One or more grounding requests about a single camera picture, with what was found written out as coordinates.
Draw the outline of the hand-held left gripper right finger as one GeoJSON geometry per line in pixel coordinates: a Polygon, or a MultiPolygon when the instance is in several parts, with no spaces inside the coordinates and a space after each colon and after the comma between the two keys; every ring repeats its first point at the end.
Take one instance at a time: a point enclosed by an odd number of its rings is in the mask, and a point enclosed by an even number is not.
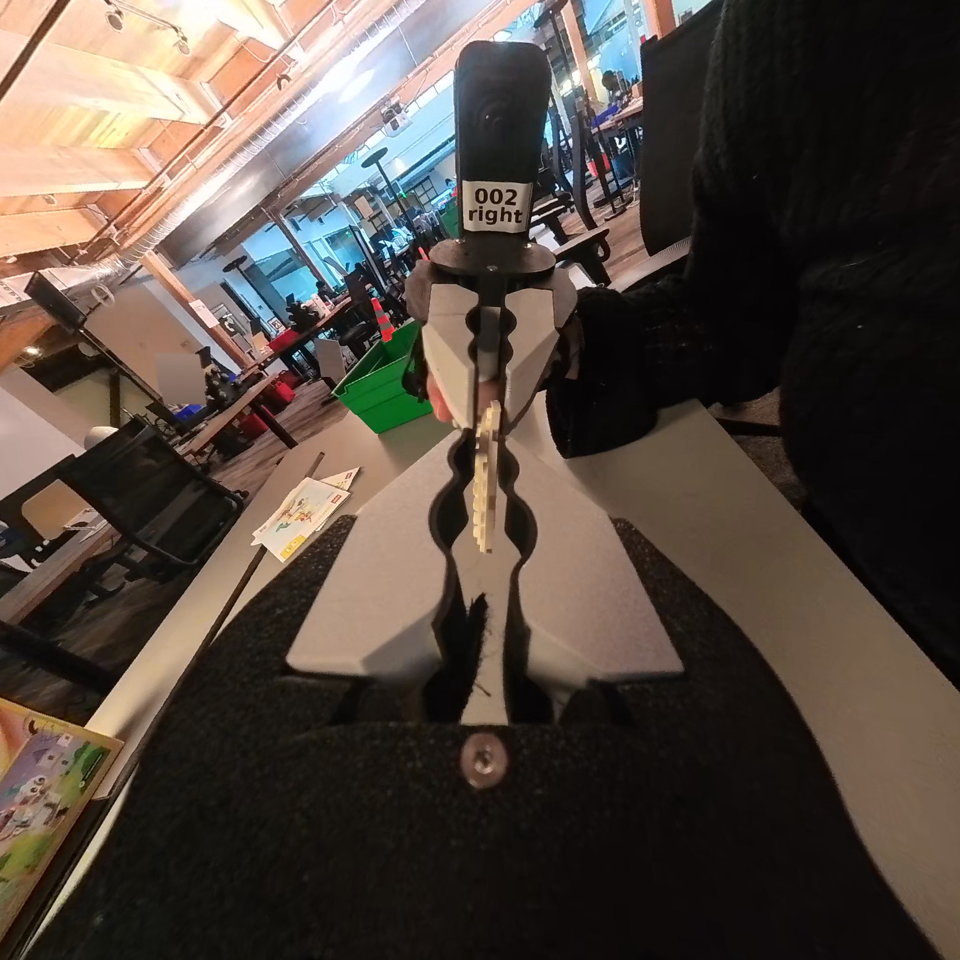
{"type": "Polygon", "coordinates": [[[504,446],[511,683],[629,683],[684,667],[614,522],[523,446],[504,446]]]}

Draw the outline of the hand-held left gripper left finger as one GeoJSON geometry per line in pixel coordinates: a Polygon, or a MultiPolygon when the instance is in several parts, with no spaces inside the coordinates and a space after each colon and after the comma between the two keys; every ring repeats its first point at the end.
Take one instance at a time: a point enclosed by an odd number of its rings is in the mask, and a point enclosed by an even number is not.
{"type": "Polygon", "coordinates": [[[474,437],[444,438],[358,511],[287,654],[295,673],[471,697],[481,628],[453,546],[473,455],[474,437]]]}

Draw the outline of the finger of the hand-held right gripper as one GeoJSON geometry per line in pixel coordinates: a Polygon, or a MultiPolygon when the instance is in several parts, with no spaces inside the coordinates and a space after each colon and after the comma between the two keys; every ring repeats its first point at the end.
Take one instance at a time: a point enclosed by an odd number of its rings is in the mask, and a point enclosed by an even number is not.
{"type": "Polygon", "coordinates": [[[476,359],[471,354],[475,333],[471,322],[479,297],[458,284],[435,283],[429,291],[426,322],[421,330],[429,377],[460,429],[476,426],[476,359]]]}
{"type": "Polygon", "coordinates": [[[546,378],[560,339],[553,289],[520,289],[490,308],[493,399],[499,430],[509,435],[546,378]]]}

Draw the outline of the white toy brick plate assembly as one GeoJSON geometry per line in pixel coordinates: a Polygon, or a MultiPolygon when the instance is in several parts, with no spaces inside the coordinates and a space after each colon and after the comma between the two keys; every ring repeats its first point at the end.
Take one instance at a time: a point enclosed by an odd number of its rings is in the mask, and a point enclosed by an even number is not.
{"type": "Polygon", "coordinates": [[[474,541],[484,554],[492,553],[494,547],[500,424],[501,405],[493,400],[479,420],[474,445],[471,525],[474,541]]]}

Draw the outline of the yellow toy set box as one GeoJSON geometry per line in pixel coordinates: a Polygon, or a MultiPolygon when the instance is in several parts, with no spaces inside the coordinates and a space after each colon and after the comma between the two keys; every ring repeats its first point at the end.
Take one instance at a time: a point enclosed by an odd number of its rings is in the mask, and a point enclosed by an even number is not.
{"type": "Polygon", "coordinates": [[[121,740],[1,700],[1,931],[111,769],[121,740]]]}

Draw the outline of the large white instruction booklet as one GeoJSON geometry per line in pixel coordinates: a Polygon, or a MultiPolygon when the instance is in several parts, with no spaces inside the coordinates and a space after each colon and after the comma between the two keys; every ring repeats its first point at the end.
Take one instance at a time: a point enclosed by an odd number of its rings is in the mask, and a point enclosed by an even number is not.
{"type": "Polygon", "coordinates": [[[327,486],[321,479],[305,478],[295,486],[282,506],[252,534],[251,543],[263,546],[281,562],[297,551],[349,499],[350,492],[327,486]]]}

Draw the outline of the black rod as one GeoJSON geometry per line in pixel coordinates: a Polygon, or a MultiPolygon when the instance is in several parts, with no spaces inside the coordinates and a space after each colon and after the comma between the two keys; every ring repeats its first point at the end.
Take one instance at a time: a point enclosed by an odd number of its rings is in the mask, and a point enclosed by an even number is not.
{"type": "MultiPolygon", "coordinates": [[[[256,497],[251,501],[250,509],[253,510],[254,520],[247,521],[244,519],[241,525],[243,527],[249,527],[249,533],[253,533],[254,530],[258,529],[274,512],[280,509],[283,501],[295,486],[306,477],[312,477],[315,474],[319,464],[324,458],[324,450],[312,441],[303,444],[296,450],[288,452],[278,461],[264,486],[261,487],[256,497]]],[[[225,624],[230,620],[234,609],[238,606],[241,595],[257,572],[267,551],[263,546],[251,543],[246,548],[246,552],[249,554],[246,567],[238,575],[220,611],[216,614],[205,636],[199,642],[198,654],[210,646],[210,643],[217,638],[225,624]]]]}

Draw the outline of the black floor lamp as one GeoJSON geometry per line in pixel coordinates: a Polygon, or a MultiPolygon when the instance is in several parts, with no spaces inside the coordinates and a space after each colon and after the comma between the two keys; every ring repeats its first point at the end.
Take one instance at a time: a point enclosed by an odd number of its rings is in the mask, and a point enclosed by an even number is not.
{"type": "Polygon", "coordinates": [[[408,234],[410,234],[410,239],[408,240],[408,248],[412,249],[412,246],[415,246],[414,241],[417,240],[416,226],[410,215],[404,201],[400,195],[399,189],[395,185],[394,181],[391,179],[390,175],[387,174],[386,169],[383,165],[383,160],[386,157],[388,152],[387,147],[380,147],[376,150],[369,151],[361,161],[361,166],[364,169],[370,167],[375,167],[376,171],[379,173],[383,179],[384,185],[390,194],[390,198],[396,204],[400,214],[401,219],[404,222],[408,234]]]}
{"type": "MultiPolygon", "coordinates": [[[[246,261],[246,254],[241,254],[240,256],[234,258],[232,261],[228,262],[223,268],[222,272],[224,275],[236,274],[238,277],[244,277],[245,274],[241,267],[246,261]]],[[[261,333],[262,328],[260,325],[260,317],[256,307],[249,302],[246,298],[243,291],[236,286],[236,284],[230,280],[226,279],[222,282],[222,287],[230,294],[233,300],[236,302],[237,306],[241,308],[241,311],[246,316],[248,321],[248,326],[250,330],[250,336],[253,337],[255,333],[261,333]]]]}

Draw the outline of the wooden table with black legs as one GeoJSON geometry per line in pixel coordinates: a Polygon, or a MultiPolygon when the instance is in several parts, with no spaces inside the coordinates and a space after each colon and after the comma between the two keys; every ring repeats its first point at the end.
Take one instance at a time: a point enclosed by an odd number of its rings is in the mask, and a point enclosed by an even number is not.
{"type": "Polygon", "coordinates": [[[176,452],[184,456],[198,454],[200,451],[212,445],[214,439],[233,424],[247,409],[256,413],[270,432],[278,438],[287,449],[295,449],[299,445],[299,442],[277,421],[265,407],[262,400],[262,395],[274,387],[279,382],[279,379],[280,375],[274,373],[249,387],[249,389],[222,410],[222,412],[206,421],[195,436],[186,438],[177,444],[174,448],[176,452]]]}

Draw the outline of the black speaker box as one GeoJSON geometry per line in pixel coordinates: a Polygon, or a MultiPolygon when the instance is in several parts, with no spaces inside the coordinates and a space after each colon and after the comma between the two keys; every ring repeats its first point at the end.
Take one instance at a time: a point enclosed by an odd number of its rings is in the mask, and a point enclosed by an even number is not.
{"type": "Polygon", "coordinates": [[[64,330],[79,333],[84,329],[87,314],[41,271],[35,271],[30,276],[25,293],[64,330]]]}

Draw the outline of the silver ceiling duct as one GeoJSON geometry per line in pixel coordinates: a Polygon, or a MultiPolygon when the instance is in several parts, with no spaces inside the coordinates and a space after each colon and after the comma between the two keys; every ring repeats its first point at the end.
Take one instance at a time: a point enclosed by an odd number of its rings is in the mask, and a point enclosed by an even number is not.
{"type": "Polygon", "coordinates": [[[236,238],[249,221],[289,207],[379,127],[379,101],[348,104],[325,97],[296,99],[245,134],[210,177],[172,205],[148,229],[97,262],[108,272],[132,268],[160,250],[182,267],[224,238],[236,238]]]}

